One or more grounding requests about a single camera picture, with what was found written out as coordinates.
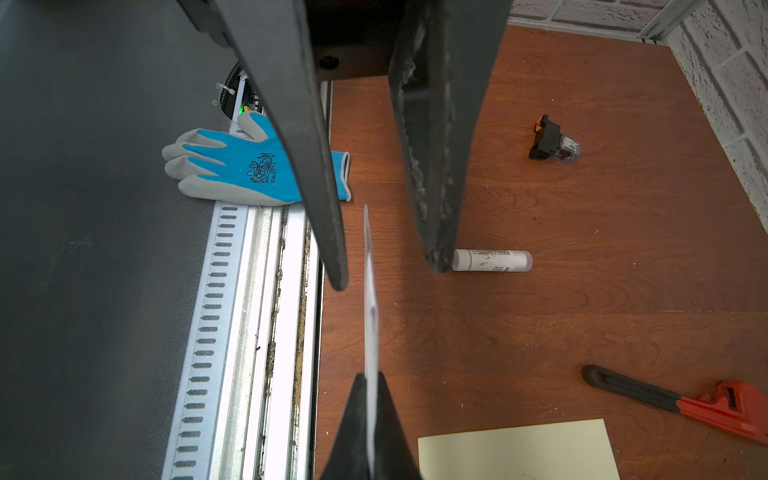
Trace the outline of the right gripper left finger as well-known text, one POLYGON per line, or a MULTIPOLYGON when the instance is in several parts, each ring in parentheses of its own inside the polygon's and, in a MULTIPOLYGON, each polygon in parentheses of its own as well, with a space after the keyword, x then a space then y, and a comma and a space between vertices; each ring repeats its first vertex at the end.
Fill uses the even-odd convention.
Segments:
POLYGON ((321 480, 368 478, 367 393, 363 373, 355 376, 321 480))

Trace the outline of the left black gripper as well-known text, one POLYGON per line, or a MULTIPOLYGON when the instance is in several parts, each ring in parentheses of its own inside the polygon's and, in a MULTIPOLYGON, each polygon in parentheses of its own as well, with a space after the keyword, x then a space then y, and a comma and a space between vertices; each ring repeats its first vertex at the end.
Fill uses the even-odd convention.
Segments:
POLYGON ((337 291, 348 285, 348 260, 317 80, 383 76, 389 68, 422 254, 434 270, 450 270, 474 131, 510 2, 179 5, 197 30, 234 49, 243 63, 286 150, 328 280, 337 291))

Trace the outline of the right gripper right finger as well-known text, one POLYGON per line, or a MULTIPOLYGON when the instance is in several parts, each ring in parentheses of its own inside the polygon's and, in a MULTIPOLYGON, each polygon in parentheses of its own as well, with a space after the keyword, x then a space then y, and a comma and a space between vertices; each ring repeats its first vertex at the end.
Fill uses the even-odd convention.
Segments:
POLYGON ((421 480, 382 372, 378 373, 377 387, 376 478, 421 480))

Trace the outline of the white letter with blue border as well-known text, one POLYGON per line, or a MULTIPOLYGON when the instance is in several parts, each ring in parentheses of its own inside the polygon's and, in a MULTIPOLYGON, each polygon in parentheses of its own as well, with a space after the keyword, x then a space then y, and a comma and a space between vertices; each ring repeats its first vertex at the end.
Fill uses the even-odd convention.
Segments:
POLYGON ((366 380, 366 455, 369 478, 374 479, 379 373, 379 314, 375 289, 373 245, 368 205, 364 206, 364 342, 366 380))

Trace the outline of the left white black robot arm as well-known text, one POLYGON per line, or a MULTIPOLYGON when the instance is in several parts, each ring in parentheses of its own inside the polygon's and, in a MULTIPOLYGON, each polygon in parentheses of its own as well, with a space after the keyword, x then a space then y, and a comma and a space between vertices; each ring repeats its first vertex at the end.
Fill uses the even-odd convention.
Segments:
POLYGON ((287 151, 333 288, 348 283, 320 86, 386 76, 423 256, 449 270, 474 130, 507 1, 185 1, 193 26, 238 59, 219 85, 237 117, 266 113, 287 151))

